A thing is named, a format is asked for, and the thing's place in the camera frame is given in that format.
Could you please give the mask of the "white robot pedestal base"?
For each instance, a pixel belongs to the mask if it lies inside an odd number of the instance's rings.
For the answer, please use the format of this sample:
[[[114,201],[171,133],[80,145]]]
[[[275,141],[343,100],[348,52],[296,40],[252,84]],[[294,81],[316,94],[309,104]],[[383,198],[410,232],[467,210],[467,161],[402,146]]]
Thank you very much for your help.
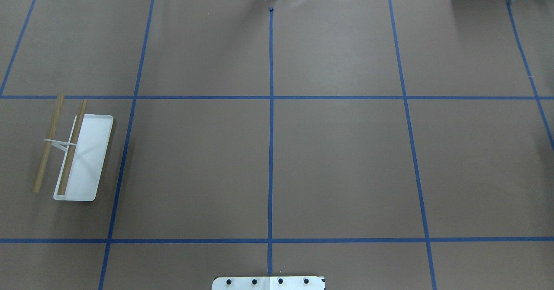
[[[212,290],[325,290],[324,277],[318,276],[259,276],[218,277]]]

